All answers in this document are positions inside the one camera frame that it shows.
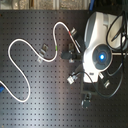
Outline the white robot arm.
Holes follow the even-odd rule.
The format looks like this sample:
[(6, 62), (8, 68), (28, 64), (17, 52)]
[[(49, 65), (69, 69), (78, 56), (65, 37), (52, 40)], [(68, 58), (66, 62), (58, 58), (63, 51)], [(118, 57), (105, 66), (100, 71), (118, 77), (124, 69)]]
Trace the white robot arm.
[(81, 59), (83, 71), (91, 76), (105, 71), (112, 62), (112, 51), (106, 43), (108, 15), (94, 12), (85, 27), (84, 37), (73, 29), (71, 36), (80, 50), (79, 53), (63, 52), (63, 59)]

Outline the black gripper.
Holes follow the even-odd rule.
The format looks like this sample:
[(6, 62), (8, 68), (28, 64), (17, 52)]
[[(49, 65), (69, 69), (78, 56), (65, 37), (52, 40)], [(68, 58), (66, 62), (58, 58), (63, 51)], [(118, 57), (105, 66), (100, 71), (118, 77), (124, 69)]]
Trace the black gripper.
[(62, 52), (62, 58), (68, 60), (70, 63), (74, 63), (75, 61), (79, 61), (82, 56), (80, 53), (77, 52), (75, 46), (70, 43), (68, 45), (68, 50)]

